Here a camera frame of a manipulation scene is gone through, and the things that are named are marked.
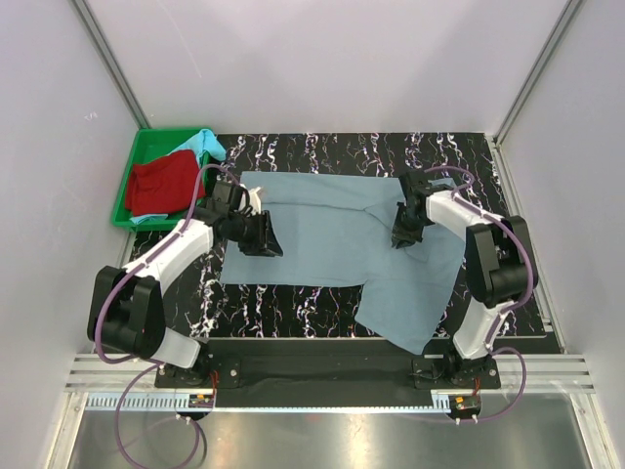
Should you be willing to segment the grey-blue polo shirt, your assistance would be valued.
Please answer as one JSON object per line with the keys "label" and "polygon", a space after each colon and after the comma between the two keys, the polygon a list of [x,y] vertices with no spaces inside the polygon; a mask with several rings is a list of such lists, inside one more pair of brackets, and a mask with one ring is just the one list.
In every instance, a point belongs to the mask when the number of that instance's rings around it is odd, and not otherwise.
{"label": "grey-blue polo shirt", "polygon": [[423,353],[451,298],[465,243],[439,225],[411,246],[392,246],[395,178],[252,172],[280,257],[251,257],[229,243],[223,284],[362,288],[356,321],[414,355]]}

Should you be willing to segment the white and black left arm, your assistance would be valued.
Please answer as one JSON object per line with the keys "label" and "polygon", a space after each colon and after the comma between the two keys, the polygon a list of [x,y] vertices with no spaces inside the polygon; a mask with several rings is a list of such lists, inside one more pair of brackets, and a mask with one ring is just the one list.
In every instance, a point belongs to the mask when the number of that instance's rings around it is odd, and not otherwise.
{"label": "white and black left arm", "polygon": [[223,240],[247,256],[282,256],[259,189],[217,182],[210,196],[142,257],[122,268],[102,268],[87,325],[101,360],[113,364],[104,352],[113,349],[123,360],[151,362],[191,387],[214,379],[208,345],[167,326],[163,297],[189,265]]}

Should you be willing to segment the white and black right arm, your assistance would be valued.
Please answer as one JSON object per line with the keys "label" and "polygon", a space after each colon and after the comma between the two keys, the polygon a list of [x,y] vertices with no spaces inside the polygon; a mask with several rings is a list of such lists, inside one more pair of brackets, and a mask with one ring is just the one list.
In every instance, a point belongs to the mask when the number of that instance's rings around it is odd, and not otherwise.
{"label": "white and black right arm", "polygon": [[392,245],[407,247],[439,225],[465,243],[465,279],[471,301],[451,343],[439,359],[413,362],[416,388],[497,388],[493,349],[508,314],[531,297],[538,279],[527,223],[501,217],[466,200],[459,189],[433,185],[421,170],[400,175],[404,200],[397,206]]}

